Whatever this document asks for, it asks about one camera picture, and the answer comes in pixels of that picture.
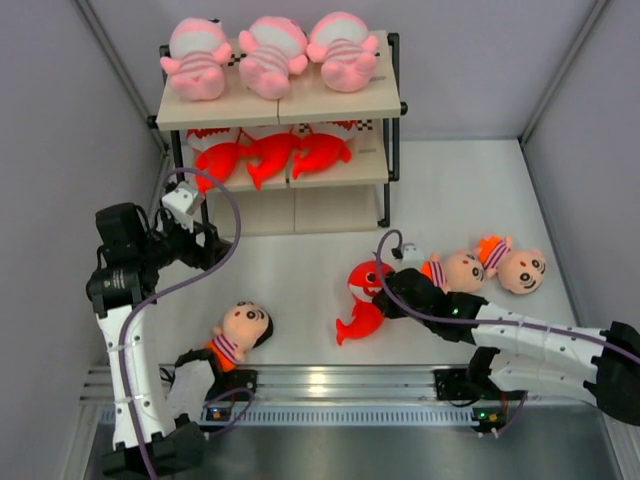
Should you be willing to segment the red shark plush mouth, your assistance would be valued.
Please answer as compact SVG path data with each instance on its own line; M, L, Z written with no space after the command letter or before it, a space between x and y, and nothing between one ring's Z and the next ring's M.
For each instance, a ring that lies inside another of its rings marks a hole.
M360 340L375 333L384 323L384 315L373 304L374 297L382 291L377 262L367 260L358 264L347 279L347 287L354 301L351 319L345 323L336 319L336 343Z

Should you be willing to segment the doll plush orange pants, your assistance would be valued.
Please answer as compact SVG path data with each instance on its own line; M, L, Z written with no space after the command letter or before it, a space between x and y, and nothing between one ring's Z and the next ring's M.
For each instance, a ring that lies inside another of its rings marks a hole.
M473 293L480 290L486 280L482 263L469 250L455 251L446 258L433 253L422 264L420 273L444 293Z

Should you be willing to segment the pink striped plush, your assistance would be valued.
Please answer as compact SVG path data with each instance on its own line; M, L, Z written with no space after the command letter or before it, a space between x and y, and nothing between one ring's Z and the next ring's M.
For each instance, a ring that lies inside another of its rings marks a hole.
M232 55L222 23L217 18L186 18L173 30L169 56L160 59L169 87L182 99L217 99L225 88L222 65Z

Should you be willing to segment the pink striped plush table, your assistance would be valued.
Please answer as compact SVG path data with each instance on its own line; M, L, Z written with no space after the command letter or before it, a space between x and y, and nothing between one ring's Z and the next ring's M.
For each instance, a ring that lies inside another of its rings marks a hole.
M291 75L308 65L307 37L292 19L263 16L242 30L238 43L245 57L239 75L247 88L268 100L279 100L290 90Z
M307 43L307 56L320 64L330 89L353 93L373 77L379 41L361 18L345 11L329 13L315 24Z

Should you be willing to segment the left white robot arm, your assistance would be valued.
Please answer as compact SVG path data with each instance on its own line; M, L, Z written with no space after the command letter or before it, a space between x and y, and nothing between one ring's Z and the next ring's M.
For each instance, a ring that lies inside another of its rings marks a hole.
M161 269L175 263L198 270L201 280L235 253L210 223L184 227L166 207L150 221L140 206L116 204L100 210L97 266L85 290L109 356L116 413L113 451L104 473L115 479L157 479L195 467L203 438L194 422L177 425L162 390L149 329L157 301L187 284L156 288Z

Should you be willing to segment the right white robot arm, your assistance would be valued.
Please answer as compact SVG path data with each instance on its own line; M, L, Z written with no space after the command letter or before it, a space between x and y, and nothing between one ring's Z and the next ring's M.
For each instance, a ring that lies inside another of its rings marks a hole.
M413 268L387 274L373 298L389 319L412 318L440 338L476 348L466 373L480 397L496 390L563 396L639 423L639 333L536 320L470 293L446 293Z

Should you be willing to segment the doll plush near left arm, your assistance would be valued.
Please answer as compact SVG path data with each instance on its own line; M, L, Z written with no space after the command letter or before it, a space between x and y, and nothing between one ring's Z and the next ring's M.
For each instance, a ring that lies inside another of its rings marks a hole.
M242 364L249 351L270 339L273 331L273 320L264 308L240 301L213 328L213 336L205 347L214 353L220 370L227 373Z

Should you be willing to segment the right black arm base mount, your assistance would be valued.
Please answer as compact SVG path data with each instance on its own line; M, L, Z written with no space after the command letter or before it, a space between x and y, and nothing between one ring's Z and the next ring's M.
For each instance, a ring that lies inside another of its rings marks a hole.
M471 406L480 400L479 394L466 379L465 369L436 369L433 375L438 400L457 408Z

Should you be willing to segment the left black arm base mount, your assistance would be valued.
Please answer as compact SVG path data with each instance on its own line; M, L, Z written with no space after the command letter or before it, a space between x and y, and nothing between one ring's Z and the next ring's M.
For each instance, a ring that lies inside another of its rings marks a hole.
M258 372L256 370L235 369L223 374L220 393L231 393L231 398L235 401L248 401L250 399L248 390L255 393L257 382Z

